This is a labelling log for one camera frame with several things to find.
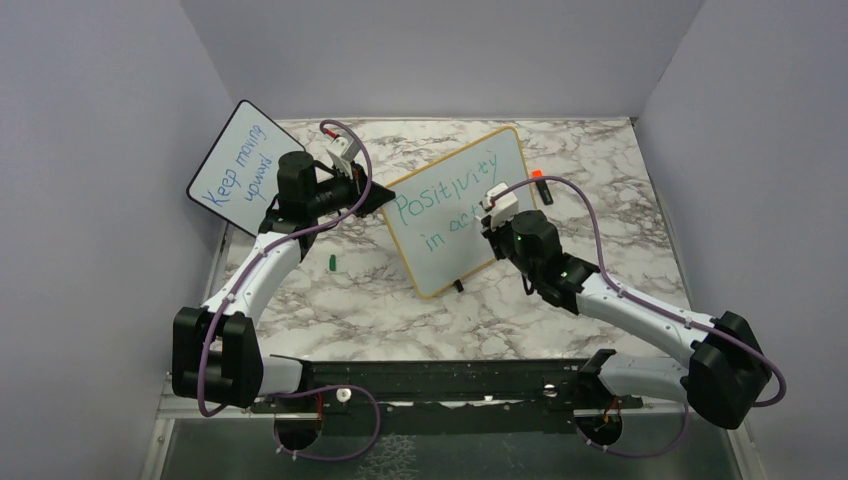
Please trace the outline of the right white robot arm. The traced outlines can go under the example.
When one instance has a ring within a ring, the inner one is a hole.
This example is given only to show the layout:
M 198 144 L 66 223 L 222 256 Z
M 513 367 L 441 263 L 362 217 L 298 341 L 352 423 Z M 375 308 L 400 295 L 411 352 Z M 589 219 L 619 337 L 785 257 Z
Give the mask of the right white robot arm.
M 496 223 L 481 220 L 495 257 L 522 275 L 525 292 L 553 307 L 618 327 L 664 352 L 662 358 L 597 354 L 577 380 L 579 398 L 600 407 L 614 396 L 686 402 L 703 419 L 736 429 L 773 374 L 741 315 L 720 317 L 677 309 L 618 281 L 599 266 L 563 251 L 556 227 L 538 210 Z

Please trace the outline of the yellow-framed whiteboard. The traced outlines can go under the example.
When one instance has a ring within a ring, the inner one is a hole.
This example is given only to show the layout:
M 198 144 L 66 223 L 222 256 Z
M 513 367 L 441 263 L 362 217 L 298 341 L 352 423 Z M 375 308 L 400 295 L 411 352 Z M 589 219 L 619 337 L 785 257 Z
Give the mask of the yellow-framed whiteboard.
M 506 126 L 389 184 L 395 198 L 381 213 L 419 296 L 494 260 L 481 234 L 485 196 L 529 176 L 518 131 Z

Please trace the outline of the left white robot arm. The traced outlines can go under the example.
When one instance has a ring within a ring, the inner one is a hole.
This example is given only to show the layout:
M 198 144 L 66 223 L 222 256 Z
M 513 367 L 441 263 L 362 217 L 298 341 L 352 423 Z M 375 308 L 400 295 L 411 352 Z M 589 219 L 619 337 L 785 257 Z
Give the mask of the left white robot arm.
M 313 401 L 315 386 L 303 376 L 304 362 L 263 354 L 256 326 L 319 233 L 351 215 L 370 214 L 395 196 L 374 182 L 370 157 L 362 163 L 351 156 L 337 160 L 323 181 L 316 177 L 321 167 L 302 151 L 280 158 L 278 193 L 250 255 L 219 292 L 174 318 L 172 388 L 177 396 L 196 400 L 204 417 L 275 394 L 294 411 Z

